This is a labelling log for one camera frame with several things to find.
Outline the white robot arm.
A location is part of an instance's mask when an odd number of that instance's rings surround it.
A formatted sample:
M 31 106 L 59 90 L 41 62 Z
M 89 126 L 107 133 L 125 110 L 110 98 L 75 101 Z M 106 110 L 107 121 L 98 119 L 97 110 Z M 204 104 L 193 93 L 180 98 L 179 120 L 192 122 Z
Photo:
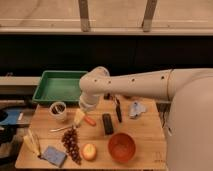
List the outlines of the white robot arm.
M 169 101 L 168 170 L 213 171 L 213 68 L 112 76 L 96 67 L 81 77 L 79 87 L 79 106 L 85 112 L 107 93 Z

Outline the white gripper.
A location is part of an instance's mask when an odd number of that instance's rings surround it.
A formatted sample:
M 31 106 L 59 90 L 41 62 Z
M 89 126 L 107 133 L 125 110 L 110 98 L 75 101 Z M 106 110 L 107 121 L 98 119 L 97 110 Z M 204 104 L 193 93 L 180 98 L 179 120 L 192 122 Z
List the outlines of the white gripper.
M 81 109 L 77 109 L 74 116 L 74 125 L 76 127 L 79 126 L 81 121 L 85 117 L 84 112 L 89 112 L 91 110 L 94 110 L 99 102 L 99 97 L 96 95 L 91 95 L 87 93 L 82 93 L 79 98 L 79 107 Z

